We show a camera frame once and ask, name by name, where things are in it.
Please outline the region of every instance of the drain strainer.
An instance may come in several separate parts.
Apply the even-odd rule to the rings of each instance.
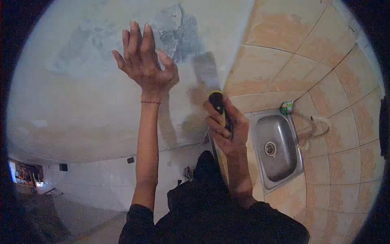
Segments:
[[[267,156],[273,157],[276,153],[276,145],[273,141],[269,141],[264,146],[264,151],[266,152]]]

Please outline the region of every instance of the hand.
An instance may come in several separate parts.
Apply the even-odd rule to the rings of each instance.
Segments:
[[[243,116],[236,107],[232,105],[230,99],[226,96],[223,98],[223,104],[227,116],[233,127],[233,137],[230,139],[230,132],[220,125],[223,117],[214,109],[213,105],[206,100],[204,108],[210,114],[206,118],[206,123],[210,126],[210,134],[217,145],[225,155],[231,155],[242,150],[246,150],[246,141],[248,139],[249,120]]]
[[[165,66],[161,70],[158,63],[156,44],[152,28],[145,24],[144,36],[141,36],[137,22],[130,23],[130,32],[122,31],[123,57],[112,50],[118,68],[125,72],[142,88],[142,101],[161,102],[164,95],[179,81],[177,66],[164,51],[158,50],[158,57]]]

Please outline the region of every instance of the stainless steel sink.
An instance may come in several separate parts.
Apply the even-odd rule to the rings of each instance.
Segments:
[[[250,136],[267,194],[303,172],[298,137],[291,116],[283,116],[279,109],[246,116],[250,119]]]

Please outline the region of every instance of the tool handle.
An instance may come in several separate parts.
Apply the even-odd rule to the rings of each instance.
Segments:
[[[232,125],[230,123],[230,118],[226,114],[225,106],[223,105],[223,92],[221,91],[212,91],[209,95],[209,101],[213,105],[214,109],[222,115],[225,119],[224,122],[221,123],[223,127],[225,127],[229,132],[232,132]]]

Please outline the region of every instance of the scraper tool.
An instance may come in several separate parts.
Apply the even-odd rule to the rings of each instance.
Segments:
[[[214,55],[212,52],[206,52],[193,58],[193,67],[198,82],[204,84],[206,90],[210,92],[209,101],[214,109],[225,119],[221,123],[229,132],[232,132],[232,126],[228,114],[226,114],[225,106],[223,105],[223,92],[220,89],[217,70],[215,66]]]

